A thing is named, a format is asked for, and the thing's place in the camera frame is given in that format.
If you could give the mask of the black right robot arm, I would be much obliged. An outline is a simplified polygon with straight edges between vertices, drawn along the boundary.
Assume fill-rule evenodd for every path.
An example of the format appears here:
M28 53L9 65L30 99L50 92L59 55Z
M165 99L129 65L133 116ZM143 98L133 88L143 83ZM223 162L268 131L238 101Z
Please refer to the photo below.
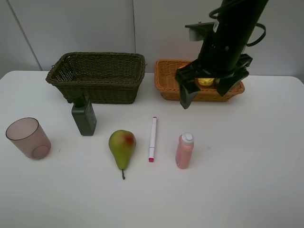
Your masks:
M203 44L198 58L176 71L180 104L184 109L188 109L200 90L197 78L214 78L217 93L225 96L249 75L247 67L253 59L243 51L266 36L263 32L257 40L249 42L255 27L266 30L258 22L266 4L266 0L224 0L209 13L213 22L186 25L190 40L201 40Z

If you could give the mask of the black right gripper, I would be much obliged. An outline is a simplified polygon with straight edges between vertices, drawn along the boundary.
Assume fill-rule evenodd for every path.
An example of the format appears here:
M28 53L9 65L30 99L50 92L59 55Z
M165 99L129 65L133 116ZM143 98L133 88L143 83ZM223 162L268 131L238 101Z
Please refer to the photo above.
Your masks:
M176 71L175 79L180 84L180 104L188 109L192 100L200 91L196 78L215 78L217 93L224 96L231 88L248 77L247 65L252 58L241 65L237 65L240 53L233 49L225 50L224 46L214 44L211 35L207 36L201 47L198 58Z

